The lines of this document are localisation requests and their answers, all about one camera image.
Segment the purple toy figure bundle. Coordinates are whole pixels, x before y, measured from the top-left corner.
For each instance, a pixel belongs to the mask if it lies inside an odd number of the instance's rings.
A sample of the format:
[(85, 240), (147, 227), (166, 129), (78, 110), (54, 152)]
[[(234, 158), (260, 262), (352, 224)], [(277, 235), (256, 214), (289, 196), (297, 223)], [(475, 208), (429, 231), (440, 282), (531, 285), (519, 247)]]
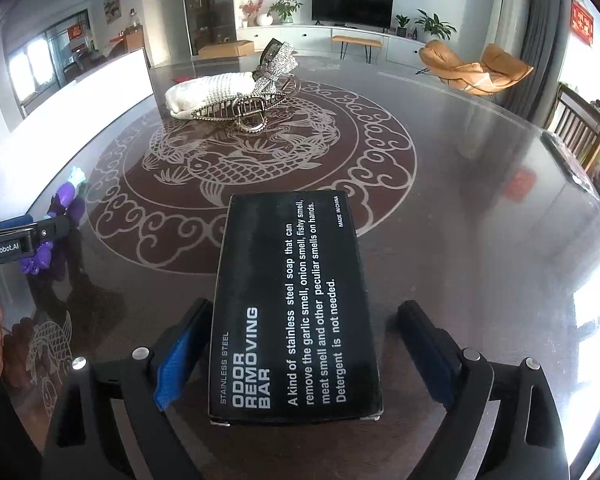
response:
[(24, 274), (37, 275), (49, 270), (57, 258), (54, 248), (60, 240), (79, 226), (86, 210), (84, 193), (86, 192), (85, 172), (73, 166), (64, 181), (50, 200), (45, 217), (37, 222), (37, 238), (33, 255), (20, 261), (20, 269)]

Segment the black odor removing bar box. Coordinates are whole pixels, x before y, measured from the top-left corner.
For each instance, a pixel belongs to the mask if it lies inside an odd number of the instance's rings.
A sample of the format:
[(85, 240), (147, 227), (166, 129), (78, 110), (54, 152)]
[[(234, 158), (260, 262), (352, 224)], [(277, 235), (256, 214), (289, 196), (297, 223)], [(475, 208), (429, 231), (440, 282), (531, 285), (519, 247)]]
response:
[(212, 318), (211, 421), (294, 426), (376, 419), (382, 412), (347, 196), (231, 197)]

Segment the white knitted cloth bundle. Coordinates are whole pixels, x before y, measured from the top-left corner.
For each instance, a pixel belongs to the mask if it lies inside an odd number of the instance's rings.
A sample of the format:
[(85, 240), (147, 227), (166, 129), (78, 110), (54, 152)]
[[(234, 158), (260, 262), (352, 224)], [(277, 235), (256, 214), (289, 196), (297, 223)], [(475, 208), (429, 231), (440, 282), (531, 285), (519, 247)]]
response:
[(177, 119), (193, 119), (196, 112), (236, 96), (249, 96), (255, 88), (250, 72), (225, 73), (189, 79), (165, 92), (165, 105)]

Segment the gold rhinestone hair claw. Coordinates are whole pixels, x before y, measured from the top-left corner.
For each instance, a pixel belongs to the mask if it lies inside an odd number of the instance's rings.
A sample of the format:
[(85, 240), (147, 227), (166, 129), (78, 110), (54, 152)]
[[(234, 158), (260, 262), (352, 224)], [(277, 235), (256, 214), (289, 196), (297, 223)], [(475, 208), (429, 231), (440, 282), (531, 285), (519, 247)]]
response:
[(294, 75), (283, 76), (274, 92), (259, 96), (230, 96), (216, 100), (196, 110), (185, 113), (189, 120), (206, 122), (232, 122), (245, 133), (258, 133), (268, 124), (267, 113), (297, 95), (300, 81)]

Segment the cardboard box on floor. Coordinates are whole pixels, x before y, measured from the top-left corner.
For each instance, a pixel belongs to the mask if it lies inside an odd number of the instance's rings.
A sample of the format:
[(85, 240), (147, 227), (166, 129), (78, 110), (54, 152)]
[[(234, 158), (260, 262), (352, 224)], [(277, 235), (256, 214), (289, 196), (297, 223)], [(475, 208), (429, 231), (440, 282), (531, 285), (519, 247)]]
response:
[(254, 53), (254, 44), (250, 40), (221, 42), (208, 44), (199, 51), (200, 60), (216, 60), (216, 58), (240, 58)]

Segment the wooden dining chair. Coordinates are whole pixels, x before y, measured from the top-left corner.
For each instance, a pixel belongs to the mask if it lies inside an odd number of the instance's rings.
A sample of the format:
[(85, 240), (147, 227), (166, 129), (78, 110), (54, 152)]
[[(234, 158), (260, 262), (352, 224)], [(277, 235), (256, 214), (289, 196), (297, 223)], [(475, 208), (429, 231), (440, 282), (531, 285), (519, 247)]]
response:
[(600, 107), (566, 84), (558, 84), (544, 128), (562, 140), (589, 174), (600, 165)]

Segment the dark glass display cabinet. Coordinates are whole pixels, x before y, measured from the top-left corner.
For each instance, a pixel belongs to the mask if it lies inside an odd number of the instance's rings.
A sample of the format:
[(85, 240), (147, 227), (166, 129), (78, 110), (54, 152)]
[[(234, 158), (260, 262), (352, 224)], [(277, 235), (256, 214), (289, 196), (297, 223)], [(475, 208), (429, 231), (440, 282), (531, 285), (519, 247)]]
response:
[(234, 0), (184, 0), (192, 55), (208, 44), (237, 39)]

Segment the red flower vase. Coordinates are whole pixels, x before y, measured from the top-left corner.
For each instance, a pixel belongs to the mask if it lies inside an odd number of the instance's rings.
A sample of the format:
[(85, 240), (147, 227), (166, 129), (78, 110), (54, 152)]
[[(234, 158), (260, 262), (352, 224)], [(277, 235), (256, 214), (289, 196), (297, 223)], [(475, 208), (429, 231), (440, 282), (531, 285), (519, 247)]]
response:
[(264, 3), (265, 0), (247, 0), (240, 4), (239, 9), (250, 26), (271, 26), (273, 24), (272, 15), (263, 10)]

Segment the green potted plant left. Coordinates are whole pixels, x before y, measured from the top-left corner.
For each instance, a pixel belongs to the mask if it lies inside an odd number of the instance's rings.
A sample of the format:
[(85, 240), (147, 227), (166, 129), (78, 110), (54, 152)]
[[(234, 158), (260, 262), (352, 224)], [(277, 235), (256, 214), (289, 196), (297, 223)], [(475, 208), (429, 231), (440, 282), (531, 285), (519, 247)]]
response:
[(298, 0), (277, 0), (269, 7), (269, 13), (277, 18), (280, 24), (291, 24), (293, 16), (301, 9), (303, 3)]

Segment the green potted plant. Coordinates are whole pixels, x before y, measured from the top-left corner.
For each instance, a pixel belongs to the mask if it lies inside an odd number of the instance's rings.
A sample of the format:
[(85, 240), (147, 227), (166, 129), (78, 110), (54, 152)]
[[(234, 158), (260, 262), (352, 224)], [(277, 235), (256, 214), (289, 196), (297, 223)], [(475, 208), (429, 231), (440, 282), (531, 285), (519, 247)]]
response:
[(425, 34), (437, 37), (441, 40), (450, 40), (453, 34), (457, 33), (457, 29), (448, 21), (443, 21), (437, 16), (437, 13), (428, 14), (426, 11), (419, 9), (419, 17), (415, 23), (422, 27)]
[(303, 3), (298, 0), (277, 0), (269, 7), (269, 13), (277, 18), (280, 24), (291, 24), (293, 16), (301, 9)]

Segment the orange butterfly lounge chair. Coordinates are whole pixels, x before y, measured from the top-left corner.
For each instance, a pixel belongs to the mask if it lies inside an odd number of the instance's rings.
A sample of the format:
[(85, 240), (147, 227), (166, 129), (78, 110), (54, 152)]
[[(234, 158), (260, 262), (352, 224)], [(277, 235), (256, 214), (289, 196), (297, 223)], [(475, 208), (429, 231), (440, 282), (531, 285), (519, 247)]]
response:
[(533, 70), (496, 44), (488, 44), (477, 62), (463, 61), (441, 40), (429, 41), (418, 54), (428, 72), (443, 84), (473, 96), (492, 96), (512, 88)]

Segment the grey curtain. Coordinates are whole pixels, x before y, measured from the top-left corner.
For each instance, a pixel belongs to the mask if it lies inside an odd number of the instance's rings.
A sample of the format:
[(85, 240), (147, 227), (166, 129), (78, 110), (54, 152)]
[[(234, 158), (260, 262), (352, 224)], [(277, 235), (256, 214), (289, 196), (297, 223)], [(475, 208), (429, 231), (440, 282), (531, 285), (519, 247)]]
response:
[(507, 93), (505, 107), (542, 127), (558, 87), (568, 36), (571, 0), (530, 0), (529, 19), (520, 58), (533, 67)]

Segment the white tv cabinet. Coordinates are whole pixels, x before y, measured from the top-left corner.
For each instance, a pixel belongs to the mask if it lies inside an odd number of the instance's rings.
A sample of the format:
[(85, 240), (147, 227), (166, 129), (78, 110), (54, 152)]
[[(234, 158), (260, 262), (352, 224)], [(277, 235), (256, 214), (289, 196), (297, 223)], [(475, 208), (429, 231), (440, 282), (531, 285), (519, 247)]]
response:
[[(421, 70), (423, 64), (419, 50), (425, 47), (420, 41), (368, 30), (326, 25), (272, 25), (253, 26), (237, 29), (239, 40), (250, 40), (257, 52), (262, 51), (269, 40), (275, 38), (287, 42), (299, 55), (339, 58), (340, 44), (331, 41), (332, 36), (350, 36), (381, 41), (380, 51), (373, 50), (373, 62), (370, 64), (397, 64)], [(347, 56), (353, 61), (365, 62), (364, 49), (350, 46)]]

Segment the wooden bench hairpin legs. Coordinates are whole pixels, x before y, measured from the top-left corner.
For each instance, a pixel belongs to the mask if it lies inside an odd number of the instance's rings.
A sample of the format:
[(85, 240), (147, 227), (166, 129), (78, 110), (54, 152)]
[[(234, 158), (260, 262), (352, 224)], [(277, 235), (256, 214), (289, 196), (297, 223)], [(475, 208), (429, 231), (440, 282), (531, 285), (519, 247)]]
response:
[(368, 38), (350, 37), (350, 36), (332, 36), (331, 41), (340, 44), (340, 60), (347, 56), (347, 49), (350, 46), (360, 46), (364, 49), (364, 58), (367, 64), (373, 62), (373, 50), (380, 51), (383, 47), (381, 41)]

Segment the white floor air conditioner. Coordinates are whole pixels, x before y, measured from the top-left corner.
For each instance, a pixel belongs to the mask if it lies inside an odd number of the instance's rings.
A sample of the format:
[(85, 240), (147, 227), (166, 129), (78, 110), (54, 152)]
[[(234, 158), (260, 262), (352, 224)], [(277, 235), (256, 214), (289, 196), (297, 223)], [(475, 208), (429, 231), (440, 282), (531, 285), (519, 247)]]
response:
[(486, 44), (518, 58), (526, 34), (530, 0), (493, 0)]

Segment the green potted plant right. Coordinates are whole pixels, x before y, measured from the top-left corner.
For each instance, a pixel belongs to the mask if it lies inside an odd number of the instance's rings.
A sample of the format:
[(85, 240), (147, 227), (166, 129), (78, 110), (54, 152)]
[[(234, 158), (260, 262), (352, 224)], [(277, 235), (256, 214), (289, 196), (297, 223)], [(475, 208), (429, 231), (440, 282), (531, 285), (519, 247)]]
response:
[(426, 11), (419, 9), (419, 17), (415, 23), (422, 27), (425, 34), (437, 37), (441, 40), (450, 40), (453, 34), (457, 33), (457, 29), (448, 21), (443, 21), (437, 16), (437, 13), (428, 14)]

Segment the black television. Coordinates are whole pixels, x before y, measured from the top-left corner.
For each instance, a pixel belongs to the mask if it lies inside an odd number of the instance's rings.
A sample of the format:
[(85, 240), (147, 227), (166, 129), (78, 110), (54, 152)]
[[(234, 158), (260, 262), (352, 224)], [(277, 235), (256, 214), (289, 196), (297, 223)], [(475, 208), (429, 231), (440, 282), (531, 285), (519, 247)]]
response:
[(393, 0), (311, 0), (312, 20), (320, 22), (387, 29), (392, 10)]

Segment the small potted plant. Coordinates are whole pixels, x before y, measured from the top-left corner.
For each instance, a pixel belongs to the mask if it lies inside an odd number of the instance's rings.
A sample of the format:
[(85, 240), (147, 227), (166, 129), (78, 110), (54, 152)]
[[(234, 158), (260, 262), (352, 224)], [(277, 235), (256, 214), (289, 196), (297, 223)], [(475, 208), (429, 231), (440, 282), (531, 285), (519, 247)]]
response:
[(407, 15), (396, 14), (396, 35), (402, 38), (408, 37), (408, 24), (411, 19)]

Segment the red wall hanging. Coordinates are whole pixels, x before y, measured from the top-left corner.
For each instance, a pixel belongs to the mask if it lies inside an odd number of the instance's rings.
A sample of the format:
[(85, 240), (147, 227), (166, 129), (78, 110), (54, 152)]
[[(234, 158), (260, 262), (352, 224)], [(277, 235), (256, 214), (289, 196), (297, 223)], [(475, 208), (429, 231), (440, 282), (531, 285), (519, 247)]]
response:
[(593, 15), (577, 0), (571, 0), (570, 29), (584, 44), (591, 47), (594, 35)]

